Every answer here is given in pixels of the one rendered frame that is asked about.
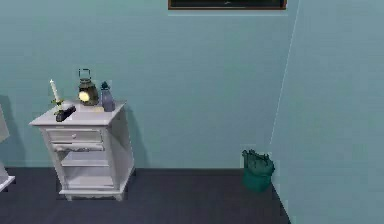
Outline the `grey blue bottle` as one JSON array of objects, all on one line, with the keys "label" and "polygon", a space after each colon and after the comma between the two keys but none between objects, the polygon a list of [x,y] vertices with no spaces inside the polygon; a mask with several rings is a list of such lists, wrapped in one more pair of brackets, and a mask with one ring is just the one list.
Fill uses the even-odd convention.
[{"label": "grey blue bottle", "polygon": [[105,112],[113,112],[115,110],[115,102],[110,92],[110,86],[106,81],[101,84],[101,101]]}]

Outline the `dark green bin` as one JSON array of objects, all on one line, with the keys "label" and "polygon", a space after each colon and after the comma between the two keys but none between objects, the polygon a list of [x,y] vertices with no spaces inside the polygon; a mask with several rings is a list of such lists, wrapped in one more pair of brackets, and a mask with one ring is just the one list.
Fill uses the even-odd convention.
[{"label": "dark green bin", "polygon": [[253,149],[242,151],[243,184],[252,191],[263,192],[272,182],[274,162],[268,154],[258,154]]}]

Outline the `white bedside table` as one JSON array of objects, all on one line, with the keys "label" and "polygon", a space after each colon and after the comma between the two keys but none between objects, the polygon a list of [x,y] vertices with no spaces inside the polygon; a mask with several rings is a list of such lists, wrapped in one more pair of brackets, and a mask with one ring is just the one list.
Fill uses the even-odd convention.
[{"label": "white bedside table", "polygon": [[50,109],[30,124],[37,127],[50,154],[61,188],[59,193],[75,197],[113,197],[124,192],[135,164],[124,101],[112,112],[100,107],[68,102],[76,108],[62,122]]}]

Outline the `black and white small object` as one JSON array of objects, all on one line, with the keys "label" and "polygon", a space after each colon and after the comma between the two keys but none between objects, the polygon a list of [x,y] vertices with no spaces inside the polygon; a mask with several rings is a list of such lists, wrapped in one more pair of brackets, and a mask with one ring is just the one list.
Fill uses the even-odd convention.
[{"label": "black and white small object", "polygon": [[54,113],[56,116],[57,122],[63,122],[69,116],[71,116],[76,111],[76,107],[74,105],[65,105],[63,103],[58,105],[58,110]]}]

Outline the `white candle with holder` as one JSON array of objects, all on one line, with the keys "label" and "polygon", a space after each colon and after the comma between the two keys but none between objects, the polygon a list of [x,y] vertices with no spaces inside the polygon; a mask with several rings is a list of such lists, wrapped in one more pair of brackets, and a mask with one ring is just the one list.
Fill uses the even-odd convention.
[{"label": "white candle with holder", "polygon": [[64,100],[60,98],[55,82],[53,80],[50,80],[49,83],[54,95],[54,99],[52,100],[52,103],[55,105],[57,109],[56,113],[58,113],[59,111],[63,110],[62,103],[64,102]]}]

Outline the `white furniture piece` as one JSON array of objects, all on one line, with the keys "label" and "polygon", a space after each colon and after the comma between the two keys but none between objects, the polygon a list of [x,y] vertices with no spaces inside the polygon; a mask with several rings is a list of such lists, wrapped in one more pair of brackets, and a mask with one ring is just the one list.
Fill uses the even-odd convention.
[{"label": "white furniture piece", "polygon": [[[10,137],[6,119],[4,116],[2,105],[0,104],[0,145]],[[14,175],[10,175],[7,171],[4,159],[0,153],[0,192],[3,192],[13,181]]]}]

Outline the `dark framed wall picture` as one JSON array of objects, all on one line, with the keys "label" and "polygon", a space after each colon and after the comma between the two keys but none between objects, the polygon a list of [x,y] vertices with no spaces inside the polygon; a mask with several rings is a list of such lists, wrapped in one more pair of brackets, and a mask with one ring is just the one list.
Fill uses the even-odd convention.
[{"label": "dark framed wall picture", "polygon": [[168,0],[169,10],[285,10],[288,0]]}]

